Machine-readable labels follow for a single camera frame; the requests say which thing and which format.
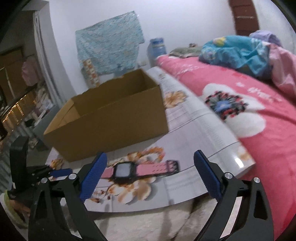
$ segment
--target open cardboard box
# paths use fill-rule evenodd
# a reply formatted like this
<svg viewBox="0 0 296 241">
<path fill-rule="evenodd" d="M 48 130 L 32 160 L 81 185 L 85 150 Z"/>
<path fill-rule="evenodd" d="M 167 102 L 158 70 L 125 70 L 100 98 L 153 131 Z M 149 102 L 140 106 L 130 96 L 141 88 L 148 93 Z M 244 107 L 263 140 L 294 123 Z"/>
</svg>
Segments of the open cardboard box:
<svg viewBox="0 0 296 241">
<path fill-rule="evenodd" d="M 77 161 L 166 133 L 161 89 L 138 69 L 71 98 L 44 138 L 67 161 Z"/>
</svg>

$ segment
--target pink watch strap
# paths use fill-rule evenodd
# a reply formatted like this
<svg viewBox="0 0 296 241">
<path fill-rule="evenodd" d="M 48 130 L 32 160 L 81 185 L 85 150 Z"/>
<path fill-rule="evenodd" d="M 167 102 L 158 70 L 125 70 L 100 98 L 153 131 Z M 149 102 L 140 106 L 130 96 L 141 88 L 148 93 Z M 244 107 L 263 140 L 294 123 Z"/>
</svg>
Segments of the pink watch strap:
<svg viewBox="0 0 296 241">
<path fill-rule="evenodd" d="M 111 178 L 113 175 L 113 172 L 114 172 L 114 167 L 107 167 L 103 172 L 101 178 L 105 178 L 105 179 Z"/>
<path fill-rule="evenodd" d="M 174 170 L 173 162 L 162 162 L 155 164 L 141 164 L 137 166 L 136 174 L 138 177 L 147 175 L 157 175 L 172 172 Z"/>
</svg>

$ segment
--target white wall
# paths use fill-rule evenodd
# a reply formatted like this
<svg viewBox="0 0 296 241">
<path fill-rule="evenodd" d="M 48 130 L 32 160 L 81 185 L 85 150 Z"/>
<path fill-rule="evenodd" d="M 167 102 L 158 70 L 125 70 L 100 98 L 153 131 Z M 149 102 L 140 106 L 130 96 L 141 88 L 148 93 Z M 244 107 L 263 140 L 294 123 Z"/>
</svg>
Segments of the white wall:
<svg viewBox="0 0 296 241">
<path fill-rule="evenodd" d="M 54 33 L 52 30 L 49 4 L 45 5 L 39 11 L 39 18 L 41 34 L 45 46 L 45 54 L 49 62 L 49 67 L 61 98 L 63 101 L 66 101 L 75 96 L 77 93 L 75 92 L 72 83 L 69 80 L 57 49 Z"/>
<path fill-rule="evenodd" d="M 253 3 L 260 29 L 274 33 L 285 49 L 296 54 L 296 33 L 278 7 L 271 0 L 253 0 Z"/>
<path fill-rule="evenodd" d="M 138 61 L 146 61 L 149 40 L 164 37 L 167 51 L 235 34 L 227 0 L 49 0 L 52 28 L 66 73 L 76 93 L 87 89 L 77 59 L 75 31 L 135 11 L 143 29 Z"/>
</svg>

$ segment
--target blue gripper pad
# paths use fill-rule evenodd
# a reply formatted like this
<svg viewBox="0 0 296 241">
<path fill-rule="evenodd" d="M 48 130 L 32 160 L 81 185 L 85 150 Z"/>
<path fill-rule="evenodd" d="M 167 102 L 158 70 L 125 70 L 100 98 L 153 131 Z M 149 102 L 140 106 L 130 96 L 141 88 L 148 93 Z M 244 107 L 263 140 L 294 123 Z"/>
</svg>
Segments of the blue gripper pad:
<svg viewBox="0 0 296 241">
<path fill-rule="evenodd" d="M 103 152 L 96 156 L 92 162 L 92 167 L 81 182 L 80 199 L 85 202 L 86 199 L 91 198 L 106 166 L 107 155 Z"/>
<path fill-rule="evenodd" d="M 71 168 L 67 168 L 67 169 L 60 169 L 60 170 L 53 170 L 50 172 L 50 176 L 53 177 L 64 177 L 64 176 L 69 176 L 72 173 L 72 169 Z"/>
<path fill-rule="evenodd" d="M 221 182 L 210 167 L 209 160 L 200 150 L 194 153 L 193 160 L 194 165 L 210 196 L 215 198 L 217 202 L 220 201 L 222 198 Z"/>
</svg>

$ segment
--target light blue cloth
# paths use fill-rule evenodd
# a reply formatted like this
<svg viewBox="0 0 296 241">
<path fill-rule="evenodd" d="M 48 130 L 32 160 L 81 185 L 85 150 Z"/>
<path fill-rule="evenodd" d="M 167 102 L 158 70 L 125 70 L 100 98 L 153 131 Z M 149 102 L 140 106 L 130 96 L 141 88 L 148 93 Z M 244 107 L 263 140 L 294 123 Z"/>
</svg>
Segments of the light blue cloth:
<svg viewBox="0 0 296 241">
<path fill-rule="evenodd" d="M 226 36 L 207 42 L 201 62 L 235 69 L 254 78 L 270 79 L 269 48 L 262 41 L 246 36 Z"/>
<path fill-rule="evenodd" d="M 81 69 L 91 59 L 98 74 L 111 74 L 136 67 L 139 44 L 144 43 L 140 22 L 134 11 L 76 31 Z"/>
</svg>

